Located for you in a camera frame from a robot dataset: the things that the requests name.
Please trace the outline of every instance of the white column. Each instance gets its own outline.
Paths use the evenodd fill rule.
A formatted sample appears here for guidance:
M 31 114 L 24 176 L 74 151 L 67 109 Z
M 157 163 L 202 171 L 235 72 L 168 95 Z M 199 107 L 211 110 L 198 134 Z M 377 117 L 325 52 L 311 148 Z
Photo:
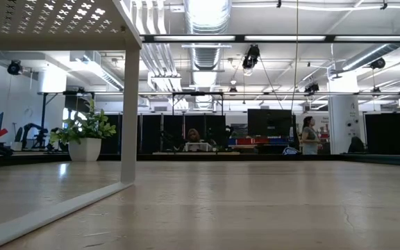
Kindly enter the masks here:
M 357 76 L 354 72 L 339 74 L 342 78 L 328 77 L 330 92 L 358 92 Z M 331 153 L 348 152 L 353 136 L 360 137 L 358 96 L 332 96 L 328 98 L 330 115 Z
M 139 65 L 139 46 L 128 47 L 124 68 L 123 93 L 122 183 L 124 184 L 133 183 L 135 180 Z

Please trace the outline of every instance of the ceiling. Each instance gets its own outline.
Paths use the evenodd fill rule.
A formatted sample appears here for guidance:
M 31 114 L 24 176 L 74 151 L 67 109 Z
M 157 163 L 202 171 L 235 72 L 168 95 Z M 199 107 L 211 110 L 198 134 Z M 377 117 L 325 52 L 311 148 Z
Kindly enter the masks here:
M 355 11 L 325 11 L 323 8 L 348 8 L 356 3 L 359 8 L 378 6 L 370 10 Z M 299 22 L 300 34 L 400 34 L 400 0 L 388 1 L 389 8 L 380 10 L 383 1 L 372 0 L 299 0 L 300 7 L 321 8 L 321 10 L 303 10 L 288 8 L 295 6 L 296 1 L 283 0 L 283 6 L 276 8 L 277 1 L 233 0 L 231 20 L 228 25 L 229 34 L 295 34 L 296 21 Z M 271 4 L 273 7 L 257 5 Z M 185 33 L 185 13 L 182 0 L 166 0 L 166 29 L 171 34 Z M 188 88 L 192 84 L 190 53 L 183 49 L 182 44 L 170 44 L 170 51 L 174 58 L 176 69 L 181 75 L 181 86 Z M 314 72 L 318 67 L 328 65 L 332 60 L 346 60 L 371 47 L 371 44 L 334 44 L 333 54 L 330 44 L 259 44 L 262 61 L 255 66 L 251 76 L 243 75 L 241 59 L 247 52 L 250 44 L 232 44 L 231 48 L 224 49 L 220 63 L 220 72 L 217 75 L 214 91 L 228 91 L 231 80 L 236 80 L 237 90 L 263 91 L 272 90 L 292 91 L 294 83 L 303 90 L 309 82 L 301 80 Z M 48 55 L 72 68 L 67 54 L 69 52 L 47 52 Z M 109 69 L 116 77 L 124 79 L 123 51 L 100 51 L 103 56 L 102 66 Z M 372 77 L 371 69 L 359 69 L 358 86 L 361 90 L 372 88 L 373 84 L 380 85 L 388 81 L 400 79 L 400 49 L 383 57 L 386 61 L 384 69 L 376 70 Z M 320 90 L 326 89 L 326 70 L 315 74 Z M 105 89 L 101 79 L 90 72 L 78 72 L 79 80 L 72 84 L 83 84 L 87 88 Z M 140 90 L 149 91 L 147 86 L 148 70 L 140 62 Z M 400 83 L 388 88 L 387 91 L 400 91 Z

